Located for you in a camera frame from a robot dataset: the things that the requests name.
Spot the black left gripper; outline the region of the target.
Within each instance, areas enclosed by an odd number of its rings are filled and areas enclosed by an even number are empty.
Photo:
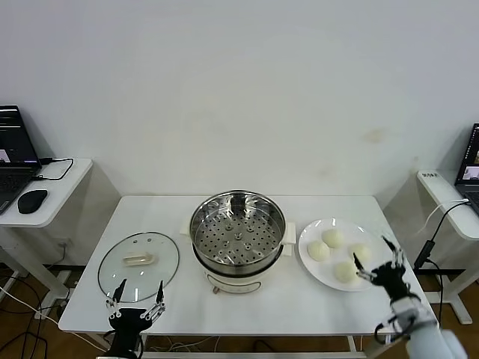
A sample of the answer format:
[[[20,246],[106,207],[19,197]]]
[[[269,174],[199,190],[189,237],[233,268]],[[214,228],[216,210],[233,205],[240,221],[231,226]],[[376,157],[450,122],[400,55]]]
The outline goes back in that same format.
[[[165,311],[163,280],[159,283],[153,305],[147,310],[119,308],[125,285],[126,279],[123,279],[112,298],[106,300],[111,333],[114,335],[109,354],[134,354],[140,333],[150,327],[150,320],[157,320]]]

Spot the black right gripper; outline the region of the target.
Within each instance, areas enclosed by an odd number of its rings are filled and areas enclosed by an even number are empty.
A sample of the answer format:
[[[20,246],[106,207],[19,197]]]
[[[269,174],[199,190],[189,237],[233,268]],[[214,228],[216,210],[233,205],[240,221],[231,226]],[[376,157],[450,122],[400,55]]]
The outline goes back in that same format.
[[[353,260],[357,268],[356,274],[366,281],[372,281],[372,284],[375,286],[383,287],[390,299],[409,297],[409,286],[403,281],[403,276],[406,272],[404,252],[385,236],[382,236],[382,240],[393,254],[392,262],[386,262],[380,267],[373,269],[372,272],[368,272],[364,269],[356,254],[353,254]]]

